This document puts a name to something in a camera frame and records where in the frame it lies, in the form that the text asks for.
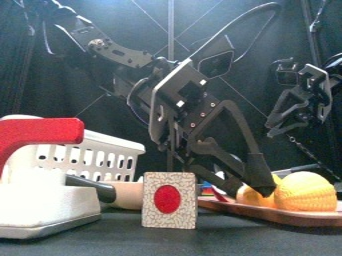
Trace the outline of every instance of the yellow object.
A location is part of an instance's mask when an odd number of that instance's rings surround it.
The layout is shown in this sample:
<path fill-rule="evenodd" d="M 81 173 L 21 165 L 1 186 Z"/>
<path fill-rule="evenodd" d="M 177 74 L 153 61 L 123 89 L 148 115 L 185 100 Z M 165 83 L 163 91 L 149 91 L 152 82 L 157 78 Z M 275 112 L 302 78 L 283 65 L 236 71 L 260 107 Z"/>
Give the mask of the yellow object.
<path fill-rule="evenodd" d="M 272 174 L 272 179 L 276 185 L 281 182 L 275 174 Z M 263 197 L 249 186 L 243 185 L 237 190 L 236 203 L 275 208 L 273 193 Z"/>
<path fill-rule="evenodd" d="M 276 186 L 273 202 L 276 208 L 288 211 L 335 211 L 336 192 L 319 174 L 296 172 Z"/>

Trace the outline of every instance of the red basket handle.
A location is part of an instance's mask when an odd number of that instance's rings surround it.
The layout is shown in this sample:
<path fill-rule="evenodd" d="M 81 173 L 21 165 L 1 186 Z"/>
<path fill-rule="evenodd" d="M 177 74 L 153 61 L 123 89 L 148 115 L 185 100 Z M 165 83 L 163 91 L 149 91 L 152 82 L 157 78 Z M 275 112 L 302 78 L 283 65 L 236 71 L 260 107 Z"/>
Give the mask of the red basket handle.
<path fill-rule="evenodd" d="M 0 179 L 6 159 L 30 144 L 78 144 L 84 123 L 77 118 L 0 120 Z"/>

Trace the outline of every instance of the table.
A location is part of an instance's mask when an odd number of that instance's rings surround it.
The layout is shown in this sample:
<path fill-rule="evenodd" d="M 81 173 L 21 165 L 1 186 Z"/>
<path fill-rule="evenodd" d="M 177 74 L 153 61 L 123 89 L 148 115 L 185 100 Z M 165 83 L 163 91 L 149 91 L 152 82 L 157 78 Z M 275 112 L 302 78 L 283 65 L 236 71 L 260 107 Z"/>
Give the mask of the table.
<path fill-rule="evenodd" d="M 0 255 L 340 255 L 342 228 L 300 228 L 199 209 L 195 230 L 141 227 L 139 211 L 32 240 L 0 239 Z"/>

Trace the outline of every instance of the mechanical arm link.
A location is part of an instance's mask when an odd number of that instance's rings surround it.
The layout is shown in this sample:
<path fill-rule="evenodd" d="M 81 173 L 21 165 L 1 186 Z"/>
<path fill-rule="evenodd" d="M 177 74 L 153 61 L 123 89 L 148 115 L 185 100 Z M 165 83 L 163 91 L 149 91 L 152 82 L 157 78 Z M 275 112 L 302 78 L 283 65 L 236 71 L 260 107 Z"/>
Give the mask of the mechanical arm link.
<path fill-rule="evenodd" d="M 227 73 L 233 47 L 224 35 L 237 20 L 260 12 L 279 12 L 279 5 L 268 3 L 240 15 L 181 62 L 171 62 L 147 51 L 128 49 L 100 31 L 94 24 L 56 1 L 29 1 L 46 22 L 61 32 L 89 59 L 101 59 L 112 66 L 113 90 L 102 88 L 127 99 L 139 118 L 148 124 L 151 140 L 160 150 L 181 160 L 184 171 L 193 172 L 217 188 L 235 196 L 233 182 L 247 183 L 263 196 L 268 196 L 275 183 L 259 151 L 252 132 L 236 104 L 219 101 L 205 88 L 211 79 Z M 212 122 L 221 118 L 227 127 L 235 125 L 247 145 L 245 163 L 229 154 L 207 134 Z M 213 174 L 216 164 L 225 174 Z"/>

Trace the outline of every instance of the wooden tray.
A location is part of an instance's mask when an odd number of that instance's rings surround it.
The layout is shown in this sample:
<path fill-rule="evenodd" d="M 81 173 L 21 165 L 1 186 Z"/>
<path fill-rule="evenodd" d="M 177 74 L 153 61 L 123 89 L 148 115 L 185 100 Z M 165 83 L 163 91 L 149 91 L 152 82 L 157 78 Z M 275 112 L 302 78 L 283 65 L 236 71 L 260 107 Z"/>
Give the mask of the wooden tray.
<path fill-rule="evenodd" d="M 220 202 L 215 197 L 199 197 L 197 206 L 221 213 L 261 219 L 299 227 L 342 227 L 342 212 L 292 212 L 265 207 Z"/>

